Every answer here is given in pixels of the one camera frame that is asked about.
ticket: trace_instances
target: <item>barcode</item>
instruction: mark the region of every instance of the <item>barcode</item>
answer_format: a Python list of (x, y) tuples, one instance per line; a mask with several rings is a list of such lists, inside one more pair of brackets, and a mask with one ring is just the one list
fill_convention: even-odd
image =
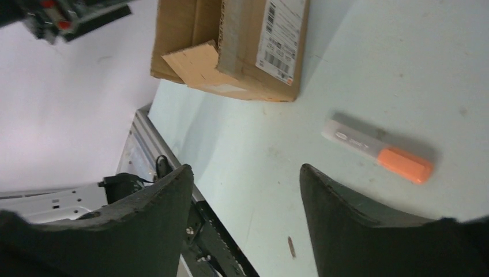
[(265, 52), (265, 60), (269, 63), (271, 63), (273, 66), (276, 68), (282, 70), (285, 73), (289, 73), (289, 65), (286, 64), (285, 62), (281, 61), (277, 57), (275, 57), (273, 54), (270, 54), (269, 52)]
[(268, 19), (266, 21), (266, 31), (269, 33), (272, 33), (274, 20), (275, 20), (275, 5), (270, 2), (270, 7), (268, 8)]

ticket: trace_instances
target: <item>white wall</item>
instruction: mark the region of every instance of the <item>white wall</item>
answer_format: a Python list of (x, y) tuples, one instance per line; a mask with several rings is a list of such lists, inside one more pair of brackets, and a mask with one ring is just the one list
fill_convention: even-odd
[(69, 44), (0, 29), (0, 192), (115, 173), (136, 109), (152, 101), (156, 0)]

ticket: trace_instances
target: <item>cardboard flap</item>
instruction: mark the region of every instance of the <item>cardboard flap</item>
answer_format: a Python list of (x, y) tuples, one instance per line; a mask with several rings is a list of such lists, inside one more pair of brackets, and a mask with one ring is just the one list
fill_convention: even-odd
[(235, 82), (216, 69), (219, 54), (213, 40), (164, 55), (163, 59), (189, 87)]
[(217, 40), (222, 0), (159, 0), (151, 75), (177, 83), (182, 79), (161, 57)]

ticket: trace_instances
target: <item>white table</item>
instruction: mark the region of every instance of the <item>white table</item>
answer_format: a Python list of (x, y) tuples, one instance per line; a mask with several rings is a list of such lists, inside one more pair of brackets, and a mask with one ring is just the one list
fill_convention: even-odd
[[(317, 274), (303, 163), (417, 215), (489, 214), (489, 2), (312, 2), (295, 103), (162, 81), (149, 115), (261, 276)], [(414, 185), (325, 140), (329, 118), (432, 160), (434, 175)]]

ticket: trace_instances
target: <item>orange highlighter cap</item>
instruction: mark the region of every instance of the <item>orange highlighter cap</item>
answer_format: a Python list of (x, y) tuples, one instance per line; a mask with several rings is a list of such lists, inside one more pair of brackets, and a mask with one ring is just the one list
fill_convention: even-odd
[(426, 182), (433, 172), (432, 163), (397, 147), (382, 149), (377, 159), (386, 169), (417, 184)]

